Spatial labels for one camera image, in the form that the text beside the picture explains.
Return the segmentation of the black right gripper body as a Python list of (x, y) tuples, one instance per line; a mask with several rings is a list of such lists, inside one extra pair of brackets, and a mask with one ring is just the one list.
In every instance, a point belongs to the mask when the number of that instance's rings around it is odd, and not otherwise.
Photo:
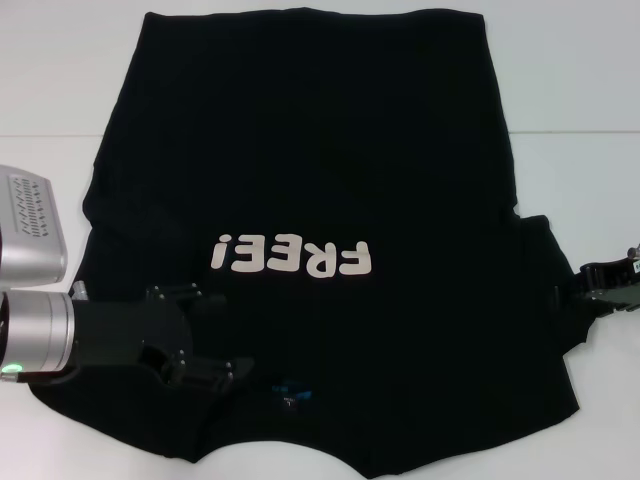
[(583, 296), (597, 316), (639, 309), (639, 259), (589, 263), (581, 267)]

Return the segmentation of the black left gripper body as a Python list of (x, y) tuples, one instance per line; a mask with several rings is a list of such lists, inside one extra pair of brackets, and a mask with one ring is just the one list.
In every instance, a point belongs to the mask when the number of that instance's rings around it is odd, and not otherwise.
[(179, 381), (193, 358), (192, 287), (151, 287), (135, 302), (74, 300), (74, 367), (144, 367)]

